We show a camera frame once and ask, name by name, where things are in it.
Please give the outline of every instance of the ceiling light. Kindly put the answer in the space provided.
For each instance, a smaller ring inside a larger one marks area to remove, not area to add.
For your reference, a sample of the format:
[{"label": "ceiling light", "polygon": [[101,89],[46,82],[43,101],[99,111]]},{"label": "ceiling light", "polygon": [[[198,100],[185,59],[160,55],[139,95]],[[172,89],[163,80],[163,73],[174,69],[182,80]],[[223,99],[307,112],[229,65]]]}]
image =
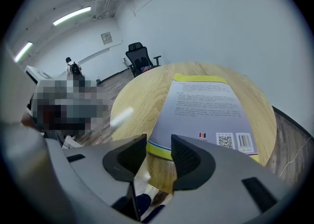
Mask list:
[{"label": "ceiling light", "polygon": [[28,42],[28,43],[23,47],[23,49],[21,49],[21,51],[19,52],[19,54],[17,54],[17,56],[15,57],[14,61],[15,61],[15,62],[18,62],[19,59],[23,56],[23,54],[28,50],[28,48],[32,46],[32,44],[33,44],[33,43]]},{"label": "ceiling light", "polygon": [[54,21],[53,25],[58,25],[59,23],[62,23],[63,21],[65,21],[65,20],[67,20],[67,19],[69,19],[69,18],[71,18],[71,17],[74,17],[74,16],[76,16],[76,15],[78,15],[78,14],[81,14],[81,13],[83,13],[83,12],[86,12],[86,11],[90,11],[90,9],[91,9],[91,8],[90,8],[90,6],[89,6],[89,7],[86,7],[86,8],[84,8],[84,9],[77,10],[77,11],[75,11],[75,12],[72,12],[72,13],[70,13],[70,14],[64,16],[63,18],[60,18],[60,19]]}]

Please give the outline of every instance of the barcode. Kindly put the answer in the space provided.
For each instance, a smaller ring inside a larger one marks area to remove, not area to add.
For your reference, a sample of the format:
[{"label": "barcode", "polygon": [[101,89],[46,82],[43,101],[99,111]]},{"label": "barcode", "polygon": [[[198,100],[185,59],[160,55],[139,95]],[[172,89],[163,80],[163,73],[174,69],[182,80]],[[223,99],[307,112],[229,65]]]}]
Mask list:
[{"label": "barcode", "polygon": [[253,143],[251,139],[251,135],[249,133],[237,132],[236,140],[238,145],[238,150],[243,153],[253,153]]},{"label": "barcode", "polygon": [[251,147],[251,139],[248,135],[238,135],[240,147]]}]

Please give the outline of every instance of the chair armrest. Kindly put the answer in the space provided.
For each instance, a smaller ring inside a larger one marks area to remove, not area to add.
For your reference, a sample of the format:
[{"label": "chair armrest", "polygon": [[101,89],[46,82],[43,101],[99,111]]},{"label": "chair armrest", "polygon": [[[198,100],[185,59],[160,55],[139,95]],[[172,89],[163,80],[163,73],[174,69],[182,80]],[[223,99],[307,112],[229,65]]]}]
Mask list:
[{"label": "chair armrest", "polygon": [[157,57],[154,57],[154,59],[156,60],[156,62],[157,62],[157,66],[159,66],[159,58],[160,58],[161,56],[157,56]]},{"label": "chair armrest", "polygon": [[133,76],[136,77],[136,76],[135,76],[134,65],[131,64],[131,65],[129,65],[129,67],[130,67],[130,69],[131,69],[131,71],[132,71],[132,73],[133,73]]}]

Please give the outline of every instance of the black office chair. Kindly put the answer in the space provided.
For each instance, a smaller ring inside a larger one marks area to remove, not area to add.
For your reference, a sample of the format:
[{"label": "black office chair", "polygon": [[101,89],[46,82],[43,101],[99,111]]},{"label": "black office chair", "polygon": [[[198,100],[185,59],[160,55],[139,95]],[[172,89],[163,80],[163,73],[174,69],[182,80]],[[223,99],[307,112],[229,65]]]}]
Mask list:
[{"label": "black office chair", "polygon": [[143,46],[140,42],[130,44],[129,45],[129,51],[126,52],[126,56],[129,58],[131,61],[131,65],[129,65],[133,76],[139,76],[143,72],[158,67],[159,65],[159,58],[161,56],[154,57],[154,59],[157,62],[157,65],[153,65],[151,60],[149,59],[148,53],[147,53],[147,48]]}]

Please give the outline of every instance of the round wooden table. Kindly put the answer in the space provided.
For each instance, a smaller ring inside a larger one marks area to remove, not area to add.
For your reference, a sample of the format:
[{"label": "round wooden table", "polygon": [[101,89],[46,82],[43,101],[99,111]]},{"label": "round wooden table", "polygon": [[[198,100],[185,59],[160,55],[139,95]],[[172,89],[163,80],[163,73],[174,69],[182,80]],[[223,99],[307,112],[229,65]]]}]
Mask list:
[{"label": "round wooden table", "polygon": [[[129,82],[116,98],[110,116],[113,140],[146,133],[147,139],[166,99],[175,73],[216,75],[226,79],[241,102],[251,124],[262,165],[269,160],[276,141],[276,119],[264,93],[246,76],[228,68],[197,62],[175,63],[149,70]],[[177,179],[173,161],[147,153],[137,176],[172,193]]]}]

